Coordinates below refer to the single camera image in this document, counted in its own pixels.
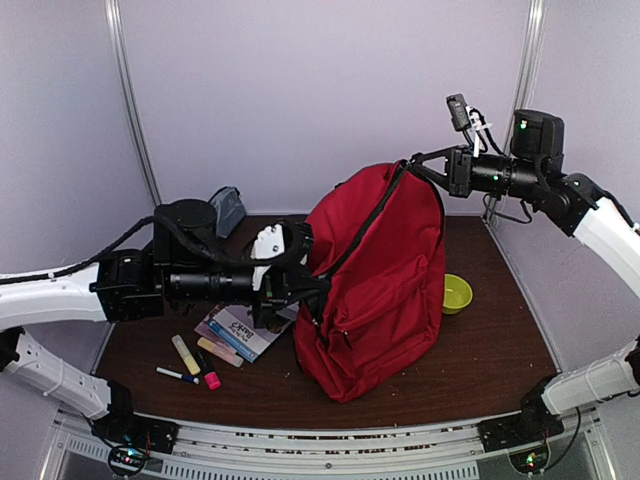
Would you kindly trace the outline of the dog cover book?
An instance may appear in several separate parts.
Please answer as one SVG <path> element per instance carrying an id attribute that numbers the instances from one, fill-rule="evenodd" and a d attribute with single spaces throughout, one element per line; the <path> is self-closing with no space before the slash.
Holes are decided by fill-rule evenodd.
<path id="1" fill-rule="evenodd" d="M 220 338 L 231 349 L 253 363 L 296 319 L 298 307 L 289 306 L 276 313 L 272 327 L 255 327 L 248 307 L 241 305 L 216 306 L 194 328 L 194 331 L 212 340 Z"/>

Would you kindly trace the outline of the red backpack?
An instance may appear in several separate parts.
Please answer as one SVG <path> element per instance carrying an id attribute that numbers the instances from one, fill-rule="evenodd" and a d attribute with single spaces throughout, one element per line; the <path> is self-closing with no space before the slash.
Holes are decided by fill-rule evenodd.
<path id="1" fill-rule="evenodd" d="M 308 266 L 330 283 L 294 325 L 301 369 L 339 403 L 412 365 L 439 336 L 445 219 L 435 185 L 407 160 L 365 167 L 307 218 Z"/>

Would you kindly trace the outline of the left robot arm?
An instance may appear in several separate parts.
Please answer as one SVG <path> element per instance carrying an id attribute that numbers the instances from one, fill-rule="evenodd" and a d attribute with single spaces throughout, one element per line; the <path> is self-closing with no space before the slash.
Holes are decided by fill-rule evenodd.
<path id="1" fill-rule="evenodd" d="M 59 270 L 1 278 L 1 370 L 15 374 L 85 417 L 104 423 L 123 444 L 144 424 L 130 391 L 85 374 L 39 344 L 35 324 L 127 322 L 161 317 L 198 302 L 249 307 L 264 326 L 285 307 L 327 295 L 329 281 L 305 262 L 314 238 L 304 222 L 282 220 L 255 237 L 248 258 L 234 258 L 216 237 L 215 207 L 184 199 L 158 206 L 93 257 Z"/>

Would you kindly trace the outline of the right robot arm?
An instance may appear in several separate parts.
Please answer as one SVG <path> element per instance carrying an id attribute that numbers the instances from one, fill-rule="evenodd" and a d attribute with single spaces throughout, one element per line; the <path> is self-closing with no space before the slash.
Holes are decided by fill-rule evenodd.
<path id="1" fill-rule="evenodd" d="M 581 173 L 562 170 L 564 122 L 545 112 L 514 113 L 510 152 L 477 153 L 452 146 L 417 153 L 410 162 L 420 176 L 449 195 L 478 191 L 519 199 L 525 209 L 544 213 L 564 234 L 600 257 L 630 288 L 639 291 L 639 225 L 614 195 Z M 571 409 L 639 389 L 639 342 L 585 367 L 541 381 L 521 401 L 512 430 L 530 442 Z"/>

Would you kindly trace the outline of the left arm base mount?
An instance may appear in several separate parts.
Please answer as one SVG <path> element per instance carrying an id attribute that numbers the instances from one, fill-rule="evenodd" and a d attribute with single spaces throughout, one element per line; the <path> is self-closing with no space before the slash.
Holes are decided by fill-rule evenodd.
<path id="1" fill-rule="evenodd" d="M 143 451 L 171 454 L 177 440 L 179 425 L 137 414 L 109 414 L 90 420 L 92 433 L 111 445 L 125 445 Z"/>

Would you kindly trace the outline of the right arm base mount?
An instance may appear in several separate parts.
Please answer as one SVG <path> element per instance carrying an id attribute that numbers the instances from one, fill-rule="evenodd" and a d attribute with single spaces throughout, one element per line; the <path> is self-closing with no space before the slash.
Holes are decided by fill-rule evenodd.
<path id="1" fill-rule="evenodd" d="M 541 424 L 530 424 L 522 414 L 484 420 L 477 428 L 486 453 L 544 442 L 565 431 L 563 422 L 556 417 L 543 419 Z"/>

